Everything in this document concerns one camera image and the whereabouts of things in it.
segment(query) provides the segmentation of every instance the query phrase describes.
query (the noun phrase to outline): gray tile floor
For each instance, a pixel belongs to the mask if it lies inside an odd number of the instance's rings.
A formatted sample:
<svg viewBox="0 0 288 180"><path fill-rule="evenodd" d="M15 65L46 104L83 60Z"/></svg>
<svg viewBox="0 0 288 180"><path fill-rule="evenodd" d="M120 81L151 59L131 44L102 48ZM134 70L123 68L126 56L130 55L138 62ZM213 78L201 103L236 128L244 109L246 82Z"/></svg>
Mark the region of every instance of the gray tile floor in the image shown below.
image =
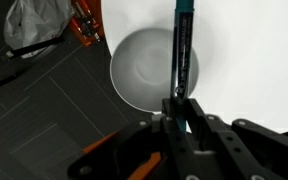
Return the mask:
<svg viewBox="0 0 288 180"><path fill-rule="evenodd" d="M0 2L0 55L10 48L4 18L13 0ZM109 74L106 42L85 48L69 30L65 42L38 60L16 60L1 74L34 65L0 87L0 179L66 179L81 149L151 114L127 105Z"/></svg>

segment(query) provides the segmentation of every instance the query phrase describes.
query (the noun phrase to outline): teal handle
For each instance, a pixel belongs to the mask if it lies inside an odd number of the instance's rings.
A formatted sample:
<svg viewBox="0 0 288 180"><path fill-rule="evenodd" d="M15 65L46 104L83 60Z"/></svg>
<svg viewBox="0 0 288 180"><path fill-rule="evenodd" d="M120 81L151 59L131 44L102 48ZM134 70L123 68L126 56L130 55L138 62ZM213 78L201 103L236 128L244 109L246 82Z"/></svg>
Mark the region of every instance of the teal handle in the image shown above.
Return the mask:
<svg viewBox="0 0 288 180"><path fill-rule="evenodd" d="M193 12L194 11L194 0L176 0L177 12Z"/></svg>

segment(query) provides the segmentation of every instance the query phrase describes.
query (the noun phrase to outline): metal bowl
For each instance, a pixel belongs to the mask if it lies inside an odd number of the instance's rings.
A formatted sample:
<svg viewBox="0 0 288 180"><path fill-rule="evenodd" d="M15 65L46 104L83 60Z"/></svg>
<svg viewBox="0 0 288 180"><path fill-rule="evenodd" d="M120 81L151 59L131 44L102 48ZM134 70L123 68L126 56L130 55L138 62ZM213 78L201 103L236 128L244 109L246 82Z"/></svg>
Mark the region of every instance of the metal bowl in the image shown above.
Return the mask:
<svg viewBox="0 0 288 180"><path fill-rule="evenodd" d="M111 79L119 96L147 112L161 111L162 99L170 97L173 32L142 29L127 36L111 61ZM197 83L198 62L191 54L189 92Z"/></svg>

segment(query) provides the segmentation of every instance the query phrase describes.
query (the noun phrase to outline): white table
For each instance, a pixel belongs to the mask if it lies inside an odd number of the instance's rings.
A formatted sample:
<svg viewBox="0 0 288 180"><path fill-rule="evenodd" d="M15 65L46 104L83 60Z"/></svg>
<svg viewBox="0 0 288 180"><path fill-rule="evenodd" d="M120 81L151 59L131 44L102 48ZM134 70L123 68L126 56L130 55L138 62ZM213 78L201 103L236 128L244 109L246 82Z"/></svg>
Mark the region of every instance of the white table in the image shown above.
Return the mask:
<svg viewBox="0 0 288 180"><path fill-rule="evenodd" d="M138 29L172 30L175 1L103 0L112 55ZM288 1L196 0L193 36L200 72L191 98L229 124L288 131Z"/></svg>

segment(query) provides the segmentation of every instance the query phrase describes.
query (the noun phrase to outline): plastic bag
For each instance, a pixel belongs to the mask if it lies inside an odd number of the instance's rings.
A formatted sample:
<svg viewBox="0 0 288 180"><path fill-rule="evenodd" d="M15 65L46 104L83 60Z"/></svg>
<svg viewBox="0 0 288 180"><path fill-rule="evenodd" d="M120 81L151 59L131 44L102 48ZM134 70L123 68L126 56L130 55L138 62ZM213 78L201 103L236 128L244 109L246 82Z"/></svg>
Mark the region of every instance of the plastic bag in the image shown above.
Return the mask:
<svg viewBox="0 0 288 180"><path fill-rule="evenodd" d="M70 0L15 0L5 20L5 41L11 48L19 49L58 37L72 15Z"/></svg>

